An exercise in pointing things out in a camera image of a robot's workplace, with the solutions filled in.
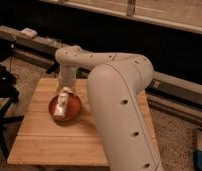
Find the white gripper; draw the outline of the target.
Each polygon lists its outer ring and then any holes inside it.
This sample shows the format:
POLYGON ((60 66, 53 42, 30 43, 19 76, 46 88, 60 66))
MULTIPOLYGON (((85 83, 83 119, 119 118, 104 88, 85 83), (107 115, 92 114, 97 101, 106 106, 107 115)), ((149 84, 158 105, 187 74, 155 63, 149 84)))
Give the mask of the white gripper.
POLYGON ((68 87, 69 93, 75 94, 72 89, 75 86, 76 74, 75 73, 62 73, 58 75, 58 88, 57 94, 60 95, 63 91, 63 87, 68 87))

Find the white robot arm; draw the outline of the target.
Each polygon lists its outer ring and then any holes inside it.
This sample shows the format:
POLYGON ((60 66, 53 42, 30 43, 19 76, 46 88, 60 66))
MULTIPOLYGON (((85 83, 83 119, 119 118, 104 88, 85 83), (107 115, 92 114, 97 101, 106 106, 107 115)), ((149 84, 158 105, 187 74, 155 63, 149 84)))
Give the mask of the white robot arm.
POLYGON ((86 52, 68 46, 55 52, 59 84, 72 86, 78 67, 90 71, 87 96, 111 171, 164 171, 137 94, 153 79, 150 60, 140 54, 86 52))

